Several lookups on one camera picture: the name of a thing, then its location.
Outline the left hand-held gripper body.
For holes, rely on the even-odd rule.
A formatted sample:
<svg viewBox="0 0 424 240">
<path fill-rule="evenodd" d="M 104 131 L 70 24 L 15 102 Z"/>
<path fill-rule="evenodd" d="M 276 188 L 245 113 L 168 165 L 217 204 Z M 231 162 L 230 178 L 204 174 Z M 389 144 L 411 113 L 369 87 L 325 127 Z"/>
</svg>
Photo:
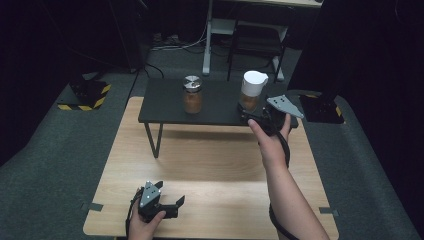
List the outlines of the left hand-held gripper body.
<svg viewBox="0 0 424 240">
<path fill-rule="evenodd" d="M 157 213 L 165 211 L 165 219 L 177 218 L 179 208 L 174 204 L 163 205 L 160 203 L 161 189 L 147 181 L 142 188 L 142 194 L 138 205 L 138 213 L 145 222 L 149 223 Z"/>
</svg>

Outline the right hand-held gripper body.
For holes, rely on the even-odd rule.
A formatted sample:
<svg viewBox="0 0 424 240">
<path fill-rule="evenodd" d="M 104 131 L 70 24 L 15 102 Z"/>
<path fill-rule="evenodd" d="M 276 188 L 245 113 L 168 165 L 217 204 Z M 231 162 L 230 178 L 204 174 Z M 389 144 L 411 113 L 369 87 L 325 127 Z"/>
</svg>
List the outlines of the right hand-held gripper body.
<svg viewBox="0 0 424 240">
<path fill-rule="evenodd" d="M 286 114 L 296 118 L 304 117 L 304 114 L 285 95 L 267 97 L 265 106 L 258 114 L 249 112 L 249 116 L 241 118 L 241 121 L 246 123 L 249 119 L 253 119 L 268 136 L 272 136 L 282 129 Z"/>
</svg>

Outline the black shelf with metal legs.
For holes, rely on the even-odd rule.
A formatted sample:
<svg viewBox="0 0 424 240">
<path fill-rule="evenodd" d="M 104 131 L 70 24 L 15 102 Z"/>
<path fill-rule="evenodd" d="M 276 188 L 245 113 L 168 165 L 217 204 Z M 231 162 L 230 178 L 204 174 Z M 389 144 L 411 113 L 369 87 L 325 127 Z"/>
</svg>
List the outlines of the black shelf with metal legs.
<svg viewBox="0 0 424 240">
<path fill-rule="evenodd" d="M 201 111 L 189 114 L 184 110 L 182 80 L 149 79 L 138 121 L 145 125 L 154 157 L 159 156 L 164 124 L 246 126 L 237 109 L 240 89 L 240 82 L 206 80 L 202 84 Z M 281 88 L 266 85 L 253 113 L 259 113 L 267 97 L 280 95 L 283 95 Z M 298 118 L 291 116 L 291 127 L 298 127 Z"/>
</svg>

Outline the glass jar with white lid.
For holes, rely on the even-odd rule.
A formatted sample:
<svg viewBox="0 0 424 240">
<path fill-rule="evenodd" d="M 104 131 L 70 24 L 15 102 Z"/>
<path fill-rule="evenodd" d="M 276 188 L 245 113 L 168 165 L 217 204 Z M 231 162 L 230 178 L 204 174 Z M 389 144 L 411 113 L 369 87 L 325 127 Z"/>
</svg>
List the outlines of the glass jar with white lid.
<svg viewBox="0 0 424 240">
<path fill-rule="evenodd" d="M 253 112 L 258 104 L 263 87 L 268 82 L 268 75 L 255 70 L 244 73 L 241 84 L 240 104 L 250 112 Z"/>
</svg>

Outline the glass jar with metal lid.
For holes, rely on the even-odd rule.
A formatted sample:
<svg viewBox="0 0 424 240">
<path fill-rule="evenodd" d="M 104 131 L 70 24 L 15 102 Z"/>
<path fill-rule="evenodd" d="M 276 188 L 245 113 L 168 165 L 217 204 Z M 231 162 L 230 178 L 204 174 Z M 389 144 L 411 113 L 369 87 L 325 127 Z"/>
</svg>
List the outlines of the glass jar with metal lid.
<svg viewBox="0 0 424 240">
<path fill-rule="evenodd" d="M 202 80 L 198 76 L 186 76 L 183 81 L 184 110 L 189 114 L 197 114 L 202 107 Z"/>
</svg>

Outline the person's left hand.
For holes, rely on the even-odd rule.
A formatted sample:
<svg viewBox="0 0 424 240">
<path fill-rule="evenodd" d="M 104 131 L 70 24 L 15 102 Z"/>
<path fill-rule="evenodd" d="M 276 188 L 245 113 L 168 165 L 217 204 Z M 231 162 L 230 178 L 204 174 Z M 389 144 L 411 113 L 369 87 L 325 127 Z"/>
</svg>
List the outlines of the person's left hand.
<svg viewBox="0 0 424 240">
<path fill-rule="evenodd" d="M 166 212 L 157 213 L 149 223 L 146 223 L 138 213 L 138 203 L 139 200 L 136 200 L 130 213 L 128 240 L 153 240 L 155 231 L 164 219 Z"/>
</svg>

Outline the person's right hand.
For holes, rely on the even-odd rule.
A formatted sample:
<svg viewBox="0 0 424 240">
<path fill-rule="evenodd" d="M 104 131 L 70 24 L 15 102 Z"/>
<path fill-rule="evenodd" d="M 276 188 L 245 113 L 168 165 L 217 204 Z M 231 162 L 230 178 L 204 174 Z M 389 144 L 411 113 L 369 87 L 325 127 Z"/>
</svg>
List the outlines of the person's right hand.
<svg viewBox="0 0 424 240">
<path fill-rule="evenodd" d="M 256 136 L 266 170 L 287 170 L 286 153 L 277 136 L 268 136 L 259 124 L 250 119 L 248 126 Z"/>
</svg>

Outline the black chair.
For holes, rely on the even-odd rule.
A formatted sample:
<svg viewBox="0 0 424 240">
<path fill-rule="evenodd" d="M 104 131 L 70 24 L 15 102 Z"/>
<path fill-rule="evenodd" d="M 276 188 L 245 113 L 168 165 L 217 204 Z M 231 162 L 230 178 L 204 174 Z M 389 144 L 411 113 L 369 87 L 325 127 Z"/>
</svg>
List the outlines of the black chair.
<svg viewBox="0 0 424 240">
<path fill-rule="evenodd" d="M 287 29 L 281 31 L 275 27 L 237 21 L 227 57 L 227 80 L 230 80 L 234 56 L 243 55 L 267 58 L 268 65 L 273 66 L 273 81 L 277 82 L 281 75 L 287 40 Z"/>
</svg>

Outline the black base plate striped tape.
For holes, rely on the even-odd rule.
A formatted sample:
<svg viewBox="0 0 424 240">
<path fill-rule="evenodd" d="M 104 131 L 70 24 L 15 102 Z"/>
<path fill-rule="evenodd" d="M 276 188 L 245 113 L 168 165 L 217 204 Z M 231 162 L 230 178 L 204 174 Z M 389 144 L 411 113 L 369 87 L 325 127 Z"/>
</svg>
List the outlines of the black base plate striped tape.
<svg viewBox="0 0 424 240">
<path fill-rule="evenodd" d="M 110 84 L 97 80 L 76 80 L 70 82 L 57 99 L 61 110 L 91 111 L 99 109 L 111 88 Z"/>
<path fill-rule="evenodd" d="M 335 96 L 307 94 L 299 96 L 305 118 L 308 122 L 342 124 L 345 122 Z"/>
</svg>

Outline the white desk frame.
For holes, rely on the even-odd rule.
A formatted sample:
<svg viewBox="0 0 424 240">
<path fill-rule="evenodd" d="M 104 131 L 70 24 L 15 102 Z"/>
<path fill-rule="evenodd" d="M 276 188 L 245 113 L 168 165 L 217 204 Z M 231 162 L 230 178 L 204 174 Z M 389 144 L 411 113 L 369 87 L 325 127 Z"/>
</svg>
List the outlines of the white desk frame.
<svg viewBox="0 0 424 240">
<path fill-rule="evenodd" d="M 211 72 L 211 40 L 213 34 L 232 35 L 234 20 L 213 17 L 213 5 L 217 0 L 208 0 L 208 10 L 205 25 L 205 48 L 203 54 L 202 74 L 208 76 Z M 324 0 L 224 0 L 231 2 L 253 2 L 293 7 L 320 8 Z"/>
</svg>

